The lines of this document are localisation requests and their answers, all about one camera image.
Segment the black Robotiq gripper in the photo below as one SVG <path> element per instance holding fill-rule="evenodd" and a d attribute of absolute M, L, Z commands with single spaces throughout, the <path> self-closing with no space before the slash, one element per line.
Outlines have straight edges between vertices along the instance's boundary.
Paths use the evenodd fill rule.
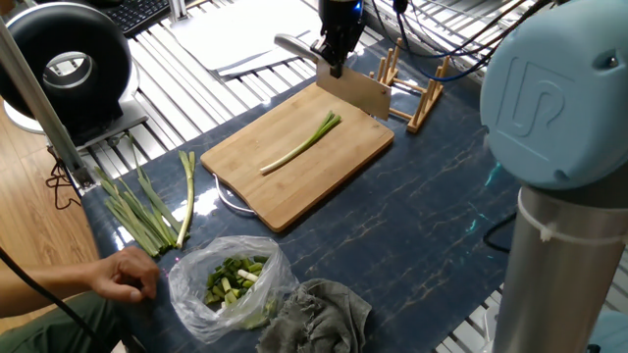
<path fill-rule="evenodd" d="M 364 27 L 363 1 L 320 0 L 318 5 L 325 41 L 316 41 L 313 52 L 320 57 L 319 64 L 329 66 L 331 76 L 340 78 L 343 62 L 353 53 Z M 334 47 L 342 47 L 343 59 Z"/>

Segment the person's left hand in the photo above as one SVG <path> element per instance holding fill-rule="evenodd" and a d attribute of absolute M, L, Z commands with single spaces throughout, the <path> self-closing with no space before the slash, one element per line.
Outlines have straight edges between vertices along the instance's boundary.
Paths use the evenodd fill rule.
<path fill-rule="evenodd" d="M 128 247 L 90 263 L 86 282 L 103 298 L 138 303 L 156 297 L 159 276 L 159 268 L 143 250 Z"/>

